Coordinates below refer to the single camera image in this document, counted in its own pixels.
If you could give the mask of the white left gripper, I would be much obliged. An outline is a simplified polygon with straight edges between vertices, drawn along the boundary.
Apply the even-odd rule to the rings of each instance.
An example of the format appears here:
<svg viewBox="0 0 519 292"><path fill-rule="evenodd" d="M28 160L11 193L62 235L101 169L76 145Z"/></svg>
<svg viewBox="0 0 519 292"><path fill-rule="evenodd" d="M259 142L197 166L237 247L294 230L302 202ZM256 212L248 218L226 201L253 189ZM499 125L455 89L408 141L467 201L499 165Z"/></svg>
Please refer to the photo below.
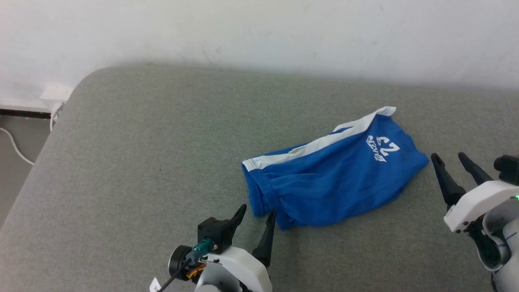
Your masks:
<svg viewBox="0 0 519 292"><path fill-rule="evenodd" d="M227 240L230 245L246 210L247 204L242 204L229 220ZM220 255L210 253L205 266L205 291L272 292L267 268L271 264L275 225L276 211L271 210L265 231L252 254L238 247L229 247Z"/></svg>

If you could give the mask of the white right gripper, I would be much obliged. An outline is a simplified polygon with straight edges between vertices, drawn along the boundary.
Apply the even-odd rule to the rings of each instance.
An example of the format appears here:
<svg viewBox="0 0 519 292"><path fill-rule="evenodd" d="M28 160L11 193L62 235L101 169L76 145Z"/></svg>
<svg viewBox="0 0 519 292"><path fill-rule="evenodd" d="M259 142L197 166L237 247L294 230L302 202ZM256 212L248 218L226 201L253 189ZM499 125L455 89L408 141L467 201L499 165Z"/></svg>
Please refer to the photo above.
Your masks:
<svg viewBox="0 0 519 292"><path fill-rule="evenodd" d="M441 157L437 153L431 155L436 179L447 205L444 222L450 231L460 233L480 216L484 217L483 227L487 233L502 229L515 220L518 217L518 186L494 180L464 152L459 152L458 158L478 185L467 193L448 173Z"/></svg>

